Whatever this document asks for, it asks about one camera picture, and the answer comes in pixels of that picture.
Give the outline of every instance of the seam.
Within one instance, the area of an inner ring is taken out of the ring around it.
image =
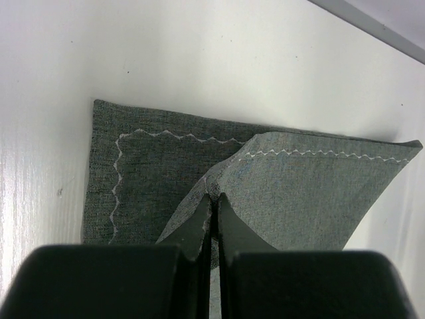
[[[120,140],[123,139],[123,138],[126,138],[128,136],[131,136],[134,133],[138,133],[138,132],[146,133],[147,135],[152,136],[153,138],[156,138],[157,136],[160,136],[161,134],[169,134],[171,136],[174,136],[178,140],[181,140],[182,138],[194,138],[194,139],[196,139],[196,141],[198,141],[200,143],[205,143],[207,141],[216,141],[219,144],[225,144],[225,143],[228,143],[228,142],[235,142],[235,143],[238,143],[240,145],[244,145],[246,143],[246,142],[240,142],[240,141],[238,141],[235,138],[231,138],[231,139],[225,140],[225,141],[220,141],[217,138],[215,138],[214,136],[211,136],[210,138],[207,138],[206,140],[202,140],[200,138],[197,138],[192,133],[179,136],[179,135],[173,134],[169,130],[163,130],[160,133],[149,133],[148,131],[145,131],[142,128],[138,128],[138,129],[134,130],[132,133],[127,133],[127,134],[122,133],[122,134],[120,134],[120,136],[118,137],[118,139],[115,141],[115,145],[117,146],[117,149],[118,149],[118,158],[114,162],[113,167],[114,167],[115,171],[118,174],[118,181],[114,185],[114,188],[112,188],[112,190],[111,190],[112,194],[115,197],[115,207],[114,207],[114,210],[109,215],[109,220],[111,221],[112,227],[114,228],[114,233],[112,234],[112,238],[108,242],[109,245],[112,243],[112,241],[114,241],[114,239],[115,239],[115,237],[116,237],[116,235],[118,233],[118,228],[117,228],[117,225],[115,224],[115,221],[114,221],[114,215],[115,215],[115,213],[116,213],[116,211],[117,211],[117,209],[118,209],[118,207],[120,206],[120,203],[121,203],[120,202],[120,199],[117,196],[117,188],[118,188],[118,186],[121,185],[121,182],[122,182],[122,175],[118,171],[118,162],[120,161],[121,157],[123,156],[123,152],[121,151],[121,148],[120,148]],[[204,182],[205,182],[205,190],[207,190],[207,179],[205,179]]]
[[[251,154],[251,152],[248,152],[248,153],[246,153],[245,154],[245,156],[251,156],[252,158],[253,157],[255,157],[255,156],[257,156],[257,155],[264,155],[264,156],[266,156],[266,155],[268,155],[268,154],[275,154],[276,156],[277,155],[279,155],[280,153],[285,153],[285,154],[287,154],[287,155],[292,155],[292,154],[294,154],[294,153],[297,153],[297,154],[299,154],[299,155],[301,155],[301,156],[303,156],[303,155],[305,155],[305,154],[311,154],[311,155],[313,155],[313,156],[315,156],[315,155],[317,155],[317,154],[323,154],[323,155],[328,155],[328,154],[333,154],[335,157],[337,157],[337,156],[345,156],[346,158],[349,158],[349,157],[352,157],[352,156],[354,156],[354,157],[356,157],[357,159],[361,159],[361,158],[367,158],[367,159],[369,159],[369,160],[371,160],[371,161],[373,161],[373,160],[382,160],[382,161],[395,161],[396,163],[400,163],[400,162],[402,162],[402,161],[405,161],[406,163],[408,163],[409,162],[409,160],[407,159],[407,158],[404,158],[404,159],[395,159],[395,158],[383,158],[382,156],[375,156],[375,157],[371,157],[371,156],[369,156],[369,155],[367,155],[367,154],[363,154],[363,155],[357,155],[356,153],[351,153],[351,154],[347,154],[347,153],[345,153],[345,152],[339,152],[339,153],[336,153],[336,152],[334,152],[333,150],[329,150],[329,151],[326,151],[326,152],[324,152],[324,151],[322,151],[322,150],[317,150],[317,151],[311,151],[311,150],[308,150],[308,151],[305,151],[305,152],[301,152],[301,151],[299,151],[299,150],[297,150],[297,149],[294,149],[294,150],[292,150],[292,151],[287,151],[287,150],[285,150],[285,149],[283,149],[283,150],[281,150],[281,151],[278,151],[278,152],[276,152],[275,150],[270,150],[270,151],[268,151],[268,152],[266,152],[266,153],[264,153],[263,151],[258,151],[258,152],[256,152],[256,153],[254,153],[254,154]]]

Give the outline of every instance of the gray fabric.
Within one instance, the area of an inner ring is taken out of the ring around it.
[[[278,249],[342,249],[421,148],[97,100],[83,241],[153,244],[187,220],[205,192],[225,192]]]

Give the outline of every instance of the white surface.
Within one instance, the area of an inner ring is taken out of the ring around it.
[[[3,0],[0,29],[2,294],[35,247],[80,239],[95,98],[425,140],[425,66],[308,1]],[[348,246],[393,260],[425,314],[423,161]]]
[[[345,0],[425,50],[423,0]]]

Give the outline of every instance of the gray fabric pouch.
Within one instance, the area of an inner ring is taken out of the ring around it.
[[[331,134],[94,103],[83,243],[154,244],[202,196],[280,250],[342,249],[378,196],[422,149]],[[218,264],[214,242],[212,265]],[[219,314],[212,271],[211,315]]]

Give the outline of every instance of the textured gray cloth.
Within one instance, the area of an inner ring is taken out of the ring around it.
[[[153,244],[186,221],[206,192],[213,200],[225,192],[236,214],[277,249],[342,249],[421,148],[97,100],[83,241]],[[212,271],[212,317],[217,276]]]

